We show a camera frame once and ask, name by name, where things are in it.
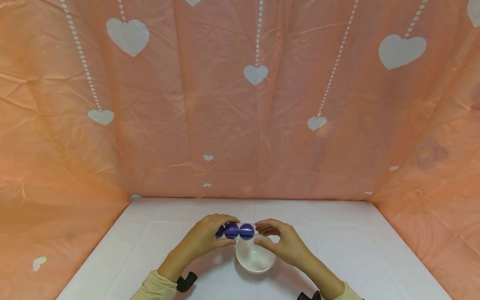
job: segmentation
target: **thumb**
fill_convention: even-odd
[[[223,247],[227,247],[229,245],[236,245],[237,242],[235,240],[231,240],[231,239],[221,239],[221,240],[217,240],[216,241],[216,247],[217,248],[223,248]]]
[[[255,239],[253,243],[255,245],[259,245],[260,247],[263,247],[269,250],[270,252],[275,253],[276,244],[272,242],[271,239],[259,238],[259,239]]]

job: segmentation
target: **orange fabric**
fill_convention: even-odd
[[[0,0],[0,299],[55,298],[132,194],[372,201],[476,299],[479,26],[479,0]]]

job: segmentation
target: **human hand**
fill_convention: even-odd
[[[230,239],[217,240],[216,232],[227,222],[239,223],[240,220],[229,215],[208,215],[195,224],[178,244],[174,251],[182,253],[184,257],[193,261],[212,250],[235,245]]]
[[[280,241],[276,244],[270,239],[262,238],[255,239],[253,242],[269,250],[285,263],[303,270],[308,261],[316,259],[292,225],[268,219],[255,223],[255,226],[258,233],[265,237],[271,235],[280,237]]]

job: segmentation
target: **blue ball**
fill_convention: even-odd
[[[251,224],[245,223],[240,226],[240,237],[242,240],[251,240],[254,234],[255,230],[253,230],[253,226]]]
[[[225,225],[225,237],[234,240],[239,235],[239,227],[237,223],[228,223]]]
[[[217,239],[219,239],[219,238],[221,238],[221,237],[223,236],[223,231],[224,231],[224,229],[225,229],[225,228],[223,227],[223,225],[220,226],[220,228],[218,229],[218,231],[217,231],[216,234],[215,234],[215,237],[216,237]]]

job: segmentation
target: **transparent tube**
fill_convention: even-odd
[[[217,239],[225,237],[231,240],[251,240],[255,235],[255,224],[227,223],[222,225],[215,236]]]

